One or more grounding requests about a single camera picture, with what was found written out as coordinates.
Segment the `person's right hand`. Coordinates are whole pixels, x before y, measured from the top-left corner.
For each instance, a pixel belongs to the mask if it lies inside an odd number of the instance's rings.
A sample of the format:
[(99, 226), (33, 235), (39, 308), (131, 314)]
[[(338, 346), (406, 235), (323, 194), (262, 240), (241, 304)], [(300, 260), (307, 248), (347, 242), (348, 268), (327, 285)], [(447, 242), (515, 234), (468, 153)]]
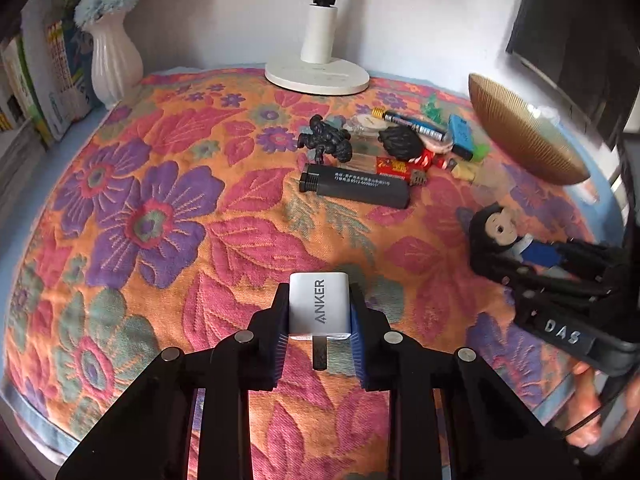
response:
[[(584, 362), (573, 360), (572, 374), (574, 377), (575, 392), (567, 405), (569, 427), (577, 425), (578, 422), (581, 422), (600, 406), (596, 384), (594, 383), (596, 371)], [(629, 384), (625, 390), (625, 406), (624, 417), (613, 431), (612, 436), (608, 438), (608, 443), (613, 443), (625, 437), (638, 416), (639, 376), (636, 376), (634, 381)], [(578, 448), (586, 448), (588, 445), (596, 444), (601, 434), (600, 417), (596, 417), (582, 428), (569, 434), (566, 440), (569, 444), (577, 446)]]

